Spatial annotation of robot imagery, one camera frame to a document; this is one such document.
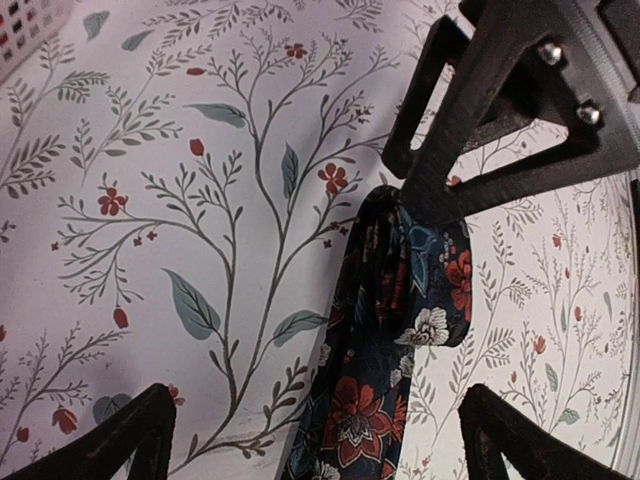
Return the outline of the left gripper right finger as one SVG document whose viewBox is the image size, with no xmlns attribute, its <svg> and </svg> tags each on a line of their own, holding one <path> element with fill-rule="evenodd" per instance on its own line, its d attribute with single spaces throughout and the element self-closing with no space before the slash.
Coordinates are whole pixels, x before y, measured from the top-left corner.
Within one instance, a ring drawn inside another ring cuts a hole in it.
<svg viewBox="0 0 640 480">
<path fill-rule="evenodd" d="M 470 479 L 507 479 L 510 462 L 524 479 L 623 479 L 625 476 L 558 440 L 484 384 L 458 408 Z"/>
</svg>

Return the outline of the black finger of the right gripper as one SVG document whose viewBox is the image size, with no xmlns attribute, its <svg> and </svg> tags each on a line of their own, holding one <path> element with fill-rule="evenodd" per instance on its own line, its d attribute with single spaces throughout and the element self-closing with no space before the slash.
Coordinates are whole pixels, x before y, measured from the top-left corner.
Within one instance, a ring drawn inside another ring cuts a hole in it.
<svg viewBox="0 0 640 480">
<path fill-rule="evenodd" d="M 398 179 L 406 179 L 416 157 L 412 140 L 446 66 L 456 68 L 470 39 L 449 17 L 443 16 L 430 28 L 383 148 L 384 166 Z"/>
</svg>

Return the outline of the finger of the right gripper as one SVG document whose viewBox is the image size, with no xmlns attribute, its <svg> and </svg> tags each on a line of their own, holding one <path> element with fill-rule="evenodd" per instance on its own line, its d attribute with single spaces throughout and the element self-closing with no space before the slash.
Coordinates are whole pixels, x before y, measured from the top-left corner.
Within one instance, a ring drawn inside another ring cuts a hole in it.
<svg viewBox="0 0 640 480">
<path fill-rule="evenodd" d="M 458 220 L 639 165 L 639 5 L 635 1 L 464 1 L 473 25 L 404 181 L 421 224 Z M 456 185 L 460 156 L 531 126 L 559 144 Z"/>
</svg>

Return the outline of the white plastic basket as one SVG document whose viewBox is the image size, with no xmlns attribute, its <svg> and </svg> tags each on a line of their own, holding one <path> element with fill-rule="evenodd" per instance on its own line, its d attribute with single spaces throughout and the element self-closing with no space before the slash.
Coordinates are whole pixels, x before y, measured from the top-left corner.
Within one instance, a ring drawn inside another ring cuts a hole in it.
<svg viewBox="0 0 640 480">
<path fill-rule="evenodd" d="M 1 82 L 67 23 L 70 0 L 1 0 Z"/>
</svg>

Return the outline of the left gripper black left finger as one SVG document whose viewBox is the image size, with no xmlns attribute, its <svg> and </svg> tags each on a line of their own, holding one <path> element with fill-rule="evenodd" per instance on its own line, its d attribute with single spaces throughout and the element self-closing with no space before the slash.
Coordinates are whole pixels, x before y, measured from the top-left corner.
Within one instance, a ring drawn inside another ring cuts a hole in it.
<svg viewBox="0 0 640 480">
<path fill-rule="evenodd" d="M 111 479 L 131 460 L 130 479 L 166 480 L 175 423 L 170 390 L 155 383 L 89 433 L 8 478 Z"/>
</svg>

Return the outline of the dark floral tie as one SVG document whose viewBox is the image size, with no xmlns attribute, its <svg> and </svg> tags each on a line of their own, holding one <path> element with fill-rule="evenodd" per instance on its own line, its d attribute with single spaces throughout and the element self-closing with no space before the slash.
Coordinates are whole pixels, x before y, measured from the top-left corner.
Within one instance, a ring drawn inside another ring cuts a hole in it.
<svg viewBox="0 0 640 480">
<path fill-rule="evenodd" d="M 351 228 L 318 370 L 283 477 L 393 478 L 415 352 L 459 345 L 471 311 L 466 223 L 422 226 L 396 187 L 376 187 Z"/>
</svg>

